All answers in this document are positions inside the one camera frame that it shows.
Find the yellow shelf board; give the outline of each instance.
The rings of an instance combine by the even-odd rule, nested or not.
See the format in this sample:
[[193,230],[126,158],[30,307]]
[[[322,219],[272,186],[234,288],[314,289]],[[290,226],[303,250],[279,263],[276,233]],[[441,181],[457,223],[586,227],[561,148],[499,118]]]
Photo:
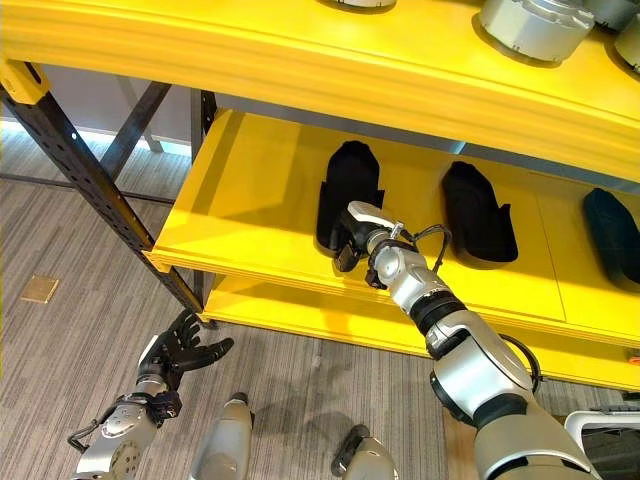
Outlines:
[[[321,293],[390,303],[364,281],[366,262],[334,271],[315,245],[320,184],[330,156],[346,140],[377,156],[385,207],[418,230],[444,222],[440,181],[454,160],[473,161],[512,203],[517,261],[476,270],[449,254],[442,278],[482,313],[564,320],[538,205],[528,172],[385,140],[226,111],[214,122],[158,240],[154,262],[241,275]],[[432,264],[441,238],[421,243]]]
[[[427,356],[424,337],[391,305],[322,295],[225,277],[212,289],[202,316],[366,347]],[[495,326],[524,342],[549,378],[628,390],[640,389],[640,366],[628,363],[625,348]]]
[[498,52],[481,2],[4,0],[3,55],[229,93],[640,180],[640,83],[594,29],[557,68]]
[[[637,342],[640,294],[621,290],[606,277],[584,218],[582,200],[593,187],[536,176],[544,184],[540,210],[567,324]],[[614,194],[640,225],[640,196]]]

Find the robot leg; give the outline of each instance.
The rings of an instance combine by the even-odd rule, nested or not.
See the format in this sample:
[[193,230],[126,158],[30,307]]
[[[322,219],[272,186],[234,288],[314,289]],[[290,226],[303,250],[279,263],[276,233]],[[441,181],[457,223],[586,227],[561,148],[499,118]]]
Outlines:
[[345,480],[398,480],[391,454],[364,425],[356,425],[346,436],[331,473]]
[[234,394],[202,439],[189,480],[245,480],[251,452],[253,414],[247,395]]

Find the shoe insole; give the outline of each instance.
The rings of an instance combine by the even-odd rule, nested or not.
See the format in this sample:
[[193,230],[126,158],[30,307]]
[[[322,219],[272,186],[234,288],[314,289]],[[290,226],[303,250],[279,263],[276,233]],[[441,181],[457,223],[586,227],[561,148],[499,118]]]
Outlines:
[[583,208],[609,279],[624,290],[640,292],[640,232],[629,210],[600,188],[584,198]]
[[316,238],[322,247],[336,253],[346,243],[344,232],[331,232],[349,202],[360,200],[382,207],[384,190],[378,190],[379,176],[378,161],[362,142],[345,142],[331,156],[326,180],[320,186],[316,224]]
[[509,204],[498,206],[493,187],[473,165],[454,162],[442,180],[456,255],[476,268],[518,258]]

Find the black metal frame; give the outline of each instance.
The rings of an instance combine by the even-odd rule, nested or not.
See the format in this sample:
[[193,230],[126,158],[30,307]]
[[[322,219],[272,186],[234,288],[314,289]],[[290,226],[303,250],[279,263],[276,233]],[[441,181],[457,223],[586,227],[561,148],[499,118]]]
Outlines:
[[[132,142],[135,145],[140,138],[168,88],[168,85],[152,83],[109,147],[108,151],[113,148],[114,152],[111,157],[113,161],[108,164],[109,170],[115,173],[115,176],[128,159],[130,148],[133,148]],[[202,295],[198,298],[175,268],[171,268],[168,273],[161,273],[144,256],[142,251],[151,250],[154,239],[125,200],[123,193],[116,187],[114,178],[93,155],[53,95],[47,93],[35,105],[15,102],[4,89],[0,89],[0,95],[4,104],[29,135],[140,261],[182,305],[194,312],[202,312]]]
[[[191,89],[191,164],[202,146],[202,139],[213,124],[218,105],[215,94],[204,90]],[[204,272],[193,271],[193,290],[202,302],[204,301]]]

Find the gray carpet floor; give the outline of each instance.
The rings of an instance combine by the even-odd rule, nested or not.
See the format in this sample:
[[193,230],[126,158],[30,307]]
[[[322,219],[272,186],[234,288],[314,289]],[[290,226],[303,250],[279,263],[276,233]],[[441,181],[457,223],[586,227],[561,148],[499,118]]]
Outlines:
[[[2,171],[56,175],[24,134],[3,137]],[[136,155],[120,186],[175,196],[189,160]],[[157,233],[169,207],[131,204]],[[0,180],[0,209],[0,478],[69,478],[79,454],[66,436],[132,388],[142,349],[180,305],[74,191]],[[47,305],[19,300],[34,273],[60,279]],[[229,324],[202,336],[236,344],[185,375],[182,413],[158,432],[138,478],[186,478],[199,439],[238,390],[256,413],[252,479],[331,478],[338,443],[360,422],[388,446],[402,478],[447,478],[431,361]],[[556,415],[620,402],[616,391],[552,381],[538,397]]]

